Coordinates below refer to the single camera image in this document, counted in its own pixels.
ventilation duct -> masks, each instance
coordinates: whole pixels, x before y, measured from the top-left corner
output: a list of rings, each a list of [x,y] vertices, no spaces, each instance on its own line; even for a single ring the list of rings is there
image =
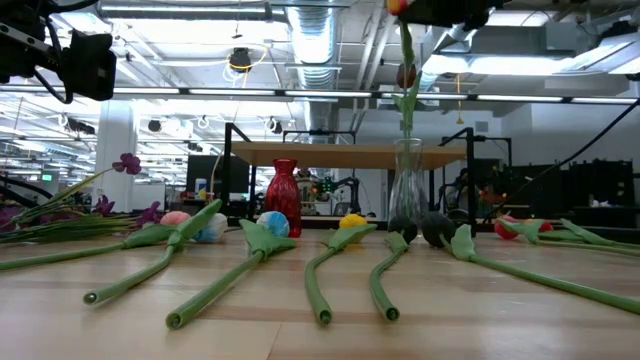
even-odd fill
[[[322,65],[333,61],[337,11],[332,8],[291,7],[286,9],[286,13],[292,28],[291,40],[296,60],[309,65]],[[336,85],[335,70],[321,66],[299,68],[298,79],[300,87],[306,90],[334,89]],[[304,112],[307,129],[337,129],[337,103],[306,102]],[[310,137],[312,143],[325,140],[326,138]],[[330,137],[329,142],[335,142],[335,137]]]

clear glass vase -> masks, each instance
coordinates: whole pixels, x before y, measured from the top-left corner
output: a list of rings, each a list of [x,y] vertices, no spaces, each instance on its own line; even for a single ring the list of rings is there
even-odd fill
[[[398,222],[419,227],[428,210],[422,175],[422,140],[397,140],[395,152],[396,172],[389,201],[389,227]]]

green leaf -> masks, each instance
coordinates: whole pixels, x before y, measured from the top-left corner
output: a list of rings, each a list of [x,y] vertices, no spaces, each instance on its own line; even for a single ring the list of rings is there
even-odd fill
[[[178,225],[177,229],[182,234],[182,237],[186,240],[191,239],[198,231],[209,224],[209,221],[220,210],[220,207],[222,207],[222,201],[214,200],[192,218]]]
[[[575,225],[574,223],[572,223],[567,219],[560,219],[560,221],[562,222],[562,225],[564,227],[569,229],[571,232],[573,232],[577,236],[581,237],[585,242],[588,242],[589,244],[608,245],[608,246],[612,246],[616,244],[615,241],[607,240],[601,237],[600,235],[594,234],[589,230],[583,229],[580,226]]]
[[[295,248],[298,243],[289,238],[274,236],[266,227],[249,220],[241,219],[240,226],[244,230],[244,236],[251,247],[251,253],[262,253],[262,261],[278,251]]]
[[[402,99],[402,96],[400,96],[400,95],[391,95],[391,98],[393,99],[393,102],[396,104],[396,106],[400,109],[400,111],[402,111],[404,113],[404,111],[403,111],[403,109],[404,109],[403,101],[404,100]]]
[[[362,240],[365,235],[375,231],[377,227],[375,224],[368,224],[348,229],[338,229],[329,239],[329,248],[335,251],[342,250],[347,245]]]
[[[387,244],[389,249],[391,249],[391,251],[394,253],[405,252],[409,248],[409,245],[407,245],[407,242],[404,241],[404,238],[402,237],[402,235],[400,235],[395,231],[387,234],[387,236],[384,238],[384,242]]]
[[[413,53],[413,39],[411,38],[409,25],[405,22],[400,24],[400,37],[402,38],[402,56],[405,69],[408,69],[415,61],[415,54]]]
[[[122,243],[125,244],[125,249],[155,245],[168,239],[175,231],[175,226],[153,224],[127,236]]]
[[[508,231],[524,235],[524,237],[532,244],[535,244],[540,240],[538,238],[538,233],[540,231],[540,226],[544,224],[544,220],[535,219],[526,224],[514,224],[503,219],[498,219],[498,221],[500,221],[502,226],[504,226]]]
[[[476,254],[471,240],[471,226],[462,225],[456,230],[456,234],[451,239],[451,248],[453,255],[459,260],[469,261]]]

red tulip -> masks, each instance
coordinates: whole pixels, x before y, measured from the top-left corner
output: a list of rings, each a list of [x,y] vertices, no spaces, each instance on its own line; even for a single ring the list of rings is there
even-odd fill
[[[398,16],[409,7],[408,0],[387,0],[387,9],[391,15]]]

stem end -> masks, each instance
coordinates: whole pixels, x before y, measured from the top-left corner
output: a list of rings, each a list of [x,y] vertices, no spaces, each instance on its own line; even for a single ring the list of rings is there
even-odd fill
[[[182,317],[176,313],[171,313],[167,315],[167,319],[165,320],[167,327],[171,330],[178,330],[183,325]]]
[[[86,293],[82,297],[82,301],[87,305],[93,305],[98,302],[98,295],[96,293]]]
[[[331,322],[331,312],[327,310],[321,311],[320,322],[322,322],[323,325],[329,325],[329,323]]]
[[[395,307],[389,308],[386,315],[387,319],[389,319],[390,321],[396,321],[398,320],[398,318],[400,318],[400,312]]]

